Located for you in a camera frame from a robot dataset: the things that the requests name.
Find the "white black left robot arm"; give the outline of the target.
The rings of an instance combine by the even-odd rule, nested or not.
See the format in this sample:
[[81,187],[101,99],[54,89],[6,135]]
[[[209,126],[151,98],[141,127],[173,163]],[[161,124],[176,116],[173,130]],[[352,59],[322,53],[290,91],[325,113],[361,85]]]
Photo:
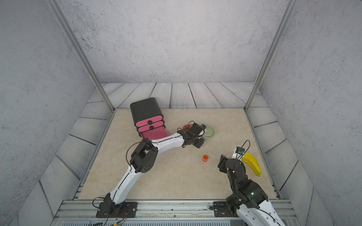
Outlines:
[[179,129],[168,137],[156,140],[144,138],[132,153],[125,175],[118,185],[105,196],[98,210],[110,214],[117,205],[124,203],[137,180],[152,169],[159,154],[187,145],[201,148],[204,143],[202,136],[205,129],[205,125],[193,122],[187,128]]

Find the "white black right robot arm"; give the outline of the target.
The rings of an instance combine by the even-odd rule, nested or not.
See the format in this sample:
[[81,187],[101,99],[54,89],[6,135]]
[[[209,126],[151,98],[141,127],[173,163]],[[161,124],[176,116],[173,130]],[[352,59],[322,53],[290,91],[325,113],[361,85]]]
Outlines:
[[232,194],[226,198],[226,209],[249,226],[283,226],[264,190],[248,178],[244,164],[221,155],[220,172],[227,174]]

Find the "black pink drawer cabinet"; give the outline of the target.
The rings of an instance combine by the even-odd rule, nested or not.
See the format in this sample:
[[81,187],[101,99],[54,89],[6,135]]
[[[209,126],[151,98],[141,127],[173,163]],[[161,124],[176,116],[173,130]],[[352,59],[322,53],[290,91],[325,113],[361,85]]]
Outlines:
[[131,103],[130,109],[140,137],[156,140],[168,136],[163,113],[155,98]]

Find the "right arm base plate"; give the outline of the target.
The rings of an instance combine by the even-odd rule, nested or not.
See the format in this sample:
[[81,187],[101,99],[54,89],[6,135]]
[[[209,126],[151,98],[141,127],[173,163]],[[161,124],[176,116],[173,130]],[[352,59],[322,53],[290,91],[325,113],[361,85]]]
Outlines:
[[210,206],[209,209],[214,211],[214,216],[216,218],[225,218],[225,217],[238,217],[237,210],[240,209],[242,205],[241,202],[230,202],[230,201],[217,201],[213,203],[213,206]]

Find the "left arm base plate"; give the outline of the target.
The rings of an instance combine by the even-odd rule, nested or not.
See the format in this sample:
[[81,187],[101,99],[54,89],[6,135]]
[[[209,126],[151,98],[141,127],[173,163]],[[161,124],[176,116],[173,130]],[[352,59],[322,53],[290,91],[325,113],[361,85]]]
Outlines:
[[102,202],[98,207],[96,218],[135,218],[137,202],[124,202],[118,205]]

